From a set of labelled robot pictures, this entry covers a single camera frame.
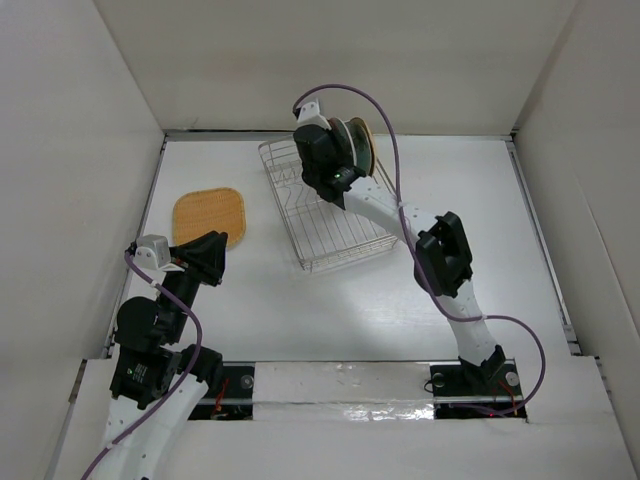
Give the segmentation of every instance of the table surface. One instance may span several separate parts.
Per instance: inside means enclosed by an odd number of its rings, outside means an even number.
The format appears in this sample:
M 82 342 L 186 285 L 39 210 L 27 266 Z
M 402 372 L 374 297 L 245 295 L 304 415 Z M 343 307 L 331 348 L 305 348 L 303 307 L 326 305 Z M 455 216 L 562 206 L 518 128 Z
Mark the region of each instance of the table surface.
M 455 358 L 452 332 L 415 284 L 402 244 L 338 270 L 302 271 L 259 143 L 168 143 L 144 224 L 144 233 L 170 238 L 173 205 L 185 193 L 227 186 L 244 196 L 246 236 L 227 253 L 222 285 L 201 288 L 194 304 L 204 344 L 227 361 Z M 389 141 L 378 144 L 392 174 Z M 463 219 L 481 308 L 521 318 L 544 344 L 547 376 L 528 421 L 187 422 L 164 477 L 635 478 L 595 361 L 569 354 L 506 144 L 433 137 L 400 137 L 399 144 L 405 198 Z M 152 291 L 133 278 L 124 297 L 135 295 Z M 489 327 L 516 358 L 528 392 L 539 372 L 533 342 L 515 326 Z M 193 337 L 188 326 L 184 344 Z M 89 362 L 56 478 L 77 478 L 98 451 L 114 364 Z

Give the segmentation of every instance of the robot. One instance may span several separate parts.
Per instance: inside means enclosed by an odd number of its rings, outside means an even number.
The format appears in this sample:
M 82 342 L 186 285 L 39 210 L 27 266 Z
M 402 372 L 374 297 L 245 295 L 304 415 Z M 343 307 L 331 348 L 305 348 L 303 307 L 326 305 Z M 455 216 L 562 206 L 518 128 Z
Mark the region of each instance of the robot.
M 517 378 L 515 365 L 506 360 L 476 302 L 472 254 L 460 218 L 452 212 L 436 216 L 403 204 L 403 225 L 395 195 L 369 176 L 375 168 L 376 152 L 366 124 L 360 119 L 327 119 L 317 100 L 294 113 L 297 129 L 293 139 L 304 182 L 325 201 L 411 242 L 424 273 L 419 274 L 416 265 L 418 284 L 437 297 L 447 312 L 470 319 L 449 320 L 458 361 L 430 367 L 438 394 L 491 397 L 497 382 L 509 375 Z M 159 289 L 169 294 L 160 293 L 155 301 L 132 298 L 118 311 L 115 343 L 119 356 L 110 386 L 104 449 L 83 478 L 152 480 L 198 402 L 207 392 L 220 391 L 224 377 L 220 353 L 199 344 L 182 352 L 164 346 L 179 341 L 186 310 L 191 308 L 200 284 L 220 284 L 226 240 L 225 233 L 211 232 L 170 248 L 166 238 L 146 235 L 127 250 L 125 256 L 134 270 L 167 272 L 164 290 Z M 146 280 L 158 288 L 150 278 Z

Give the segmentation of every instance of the rack wire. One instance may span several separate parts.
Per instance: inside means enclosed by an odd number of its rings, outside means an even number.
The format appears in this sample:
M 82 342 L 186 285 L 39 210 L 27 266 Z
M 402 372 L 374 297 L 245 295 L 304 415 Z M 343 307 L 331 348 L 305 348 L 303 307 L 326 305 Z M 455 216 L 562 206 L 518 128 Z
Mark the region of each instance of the rack wire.
M 393 248 L 397 238 L 370 220 L 322 200 L 302 181 L 302 163 L 291 136 L 258 147 L 271 190 L 300 266 L 337 266 Z M 393 192 L 380 162 L 373 179 Z

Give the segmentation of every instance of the wicker placemat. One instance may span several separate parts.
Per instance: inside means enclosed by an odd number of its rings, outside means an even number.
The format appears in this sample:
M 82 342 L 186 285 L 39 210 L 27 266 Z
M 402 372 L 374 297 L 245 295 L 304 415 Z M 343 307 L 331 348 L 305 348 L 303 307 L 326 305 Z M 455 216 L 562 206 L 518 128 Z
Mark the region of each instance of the wicker placemat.
M 195 240 L 211 230 L 229 235 L 227 247 L 244 236 L 244 200 L 233 188 L 215 188 L 187 193 L 173 207 L 175 245 Z

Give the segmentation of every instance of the gray wall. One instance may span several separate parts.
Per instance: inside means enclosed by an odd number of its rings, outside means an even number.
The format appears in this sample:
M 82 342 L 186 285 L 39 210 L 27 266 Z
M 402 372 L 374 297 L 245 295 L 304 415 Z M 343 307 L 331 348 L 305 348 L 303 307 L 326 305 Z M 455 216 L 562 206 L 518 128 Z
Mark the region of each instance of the gray wall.
M 90 0 L 0 1 L 0 465 L 42 478 L 162 133 Z
M 516 145 L 584 351 L 640 467 L 640 3 L 581 1 Z
M 163 128 L 291 129 L 324 82 L 401 133 L 509 133 L 575 0 L 96 0 Z M 352 94 L 332 114 L 381 122 Z

